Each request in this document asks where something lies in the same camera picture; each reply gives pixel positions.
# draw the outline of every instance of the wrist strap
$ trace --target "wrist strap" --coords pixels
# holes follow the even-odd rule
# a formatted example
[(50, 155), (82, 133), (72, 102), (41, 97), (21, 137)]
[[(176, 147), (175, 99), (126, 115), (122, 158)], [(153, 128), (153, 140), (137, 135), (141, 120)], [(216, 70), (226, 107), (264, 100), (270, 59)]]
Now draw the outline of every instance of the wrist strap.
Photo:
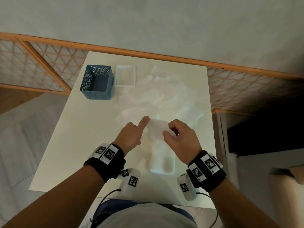
[(99, 175), (107, 182), (120, 174), (126, 163), (125, 155), (119, 146), (103, 143), (89, 156), (84, 166), (92, 166)]
[(210, 192), (215, 189), (225, 178), (223, 165), (212, 153), (202, 150), (188, 165), (188, 176), (195, 188), (202, 187)]

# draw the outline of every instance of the blue plastic container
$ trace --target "blue plastic container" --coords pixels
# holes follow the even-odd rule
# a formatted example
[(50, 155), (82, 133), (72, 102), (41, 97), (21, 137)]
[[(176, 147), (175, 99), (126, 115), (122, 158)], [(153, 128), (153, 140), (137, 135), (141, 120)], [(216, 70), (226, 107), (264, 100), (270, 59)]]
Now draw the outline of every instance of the blue plastic container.
[(110, 100), (112, 85), (111, 66), (87, 65), (80, 91), (87, 99)]

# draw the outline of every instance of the pants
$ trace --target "pants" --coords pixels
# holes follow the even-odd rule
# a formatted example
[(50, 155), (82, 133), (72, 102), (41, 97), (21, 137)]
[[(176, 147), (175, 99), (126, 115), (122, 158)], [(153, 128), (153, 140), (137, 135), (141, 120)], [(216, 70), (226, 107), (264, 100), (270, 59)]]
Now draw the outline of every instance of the pants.
[[(121, 200), (121, 199), (110, 199), (108, 201), (105, 201), (104, 203), (100, 204), (97, 207), (97, 209), (93, 215), (93, 221), (92, 221), (91, 228), (96, 228), (100, 223), (102, 223), (104, 220), (106, 220), (111, 214), (114, 214), (123, 209), (130, 208), (137, 204), (140, 204), (140, 203), (134, 202), (134, 201), (129, 201), (129, 200)], [(192, 218), (192, 216), (183, 209), (176, 208), (172, 205), (167, 205), (167, 204), (160, 204), (160, 205), (162, 205), (172, 211), (175, 211), (181, 215), (184, 215), (188, 219), (195, 222), (194, 219)]]

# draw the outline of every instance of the person's right arm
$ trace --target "person's right arm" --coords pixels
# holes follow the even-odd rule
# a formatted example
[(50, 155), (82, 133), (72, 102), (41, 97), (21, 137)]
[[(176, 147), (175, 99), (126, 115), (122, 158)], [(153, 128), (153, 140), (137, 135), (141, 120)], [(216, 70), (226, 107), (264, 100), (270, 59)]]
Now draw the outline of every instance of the person's right arm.
[[(177, 157), (188, 165), (202, 150), (194, 130), (184, 122), (173, 120), (169, 128), (175, 132), (173, 138), (167, 131), (163, 132), (165, 142)], [(215, 208), (226, 228), (280, 228), (275, 221), (246, 198), (228, 179), (209, 192)]]

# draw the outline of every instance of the table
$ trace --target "table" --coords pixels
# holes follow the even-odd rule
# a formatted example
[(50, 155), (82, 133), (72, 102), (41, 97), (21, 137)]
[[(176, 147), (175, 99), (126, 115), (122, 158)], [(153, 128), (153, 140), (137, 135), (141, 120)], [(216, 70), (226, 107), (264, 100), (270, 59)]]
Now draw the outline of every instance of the table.
[[(194, 127), (200, 144), (203, 149), (216, 155), (205, 66), (89, 52), (29, 190), (49, 191), (80, 169), (98, 145), (114, 141), (121, 130), (121, 126), (115, 121), (118, 115), (115, 92), (120, 91), (118, 88), (113, 87), (112, 99), (109, 101), (88, 100), (79, 90), (88, 64), (109, 65), (113, 74), (116, 65), (135, 65), (137, 80), (150, 74), (154, 65), (181, 76), (186, 85), (197, 91), (196, 106), (204, 113), (198, 121), (198, 126)], [(214, 208), (214, 204), (206, 196), (199, 195), (191, 202), (185, 200), (176, 178), (185, 172), (187, 166), (177, 157), (174, 175), (154, 174), (149, 170), (150, 153), (150, 138), (143, 135), (142, 144), (128, 153), (125, 164), (125, 168), (133, 167), (141, 172), (136, 192), (132, 198), (120, 192), (111, 194), (109, 198)], [(120, 182), (119, 179), (110, 179), (98, 197), (105, 197), (112, 190), (119, 188)]]

